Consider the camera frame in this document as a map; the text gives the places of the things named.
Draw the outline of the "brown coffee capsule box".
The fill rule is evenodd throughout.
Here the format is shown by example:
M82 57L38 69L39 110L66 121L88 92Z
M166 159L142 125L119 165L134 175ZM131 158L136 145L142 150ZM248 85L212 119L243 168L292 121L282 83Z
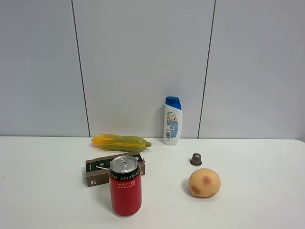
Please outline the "brown coffee capsule box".
M141 167L141 175L145 175L145 160L139 153L123 153L121 155L133 156ZM110 168L110 162L118 156L120 155L111 155L87 160L85 163L85 177L87 186L93 187L109 183L108 169Z

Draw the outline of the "brown coffee capsule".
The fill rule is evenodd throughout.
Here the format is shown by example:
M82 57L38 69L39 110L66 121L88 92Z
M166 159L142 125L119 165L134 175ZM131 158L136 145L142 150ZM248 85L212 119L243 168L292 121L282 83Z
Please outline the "brown coffee capsule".
M199 153L194 153L192 155L192 158L190 160L190 163L193 166L200 166L202 164L202 159L201 159L201 155Z

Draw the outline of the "toy corn cob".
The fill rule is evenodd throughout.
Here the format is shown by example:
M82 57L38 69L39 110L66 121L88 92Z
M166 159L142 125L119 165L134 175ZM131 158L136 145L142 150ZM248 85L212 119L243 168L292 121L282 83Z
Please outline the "toy corn cob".
M112 134L95 136L91 139L91 143L101 149L124 152L142 152L152 146L142 137Z

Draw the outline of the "red soda can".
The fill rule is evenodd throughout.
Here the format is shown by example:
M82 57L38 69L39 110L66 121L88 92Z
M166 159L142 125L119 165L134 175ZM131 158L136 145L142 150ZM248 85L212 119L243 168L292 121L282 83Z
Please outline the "red soda can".
M141 175L141 167L133 156L118 156L110 162L108 177L112 209L116 214L131 216L141 208Z

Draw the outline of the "white blue shampoo bottle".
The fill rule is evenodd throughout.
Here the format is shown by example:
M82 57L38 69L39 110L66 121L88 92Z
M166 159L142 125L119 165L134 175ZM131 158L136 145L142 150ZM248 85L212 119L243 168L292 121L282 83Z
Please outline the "white blue shampoo bottle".
M183 125L182 107L178 97L168 96L165 99L163 142L166 145L177 145Z

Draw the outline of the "toy peach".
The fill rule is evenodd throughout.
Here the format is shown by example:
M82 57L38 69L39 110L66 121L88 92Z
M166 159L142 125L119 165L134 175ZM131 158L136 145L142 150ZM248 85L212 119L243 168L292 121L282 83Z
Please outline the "toy peach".
M193 195L209 198L218 193L221 188L221 180L219 175L213 170L201 168L190 175L188 186Z

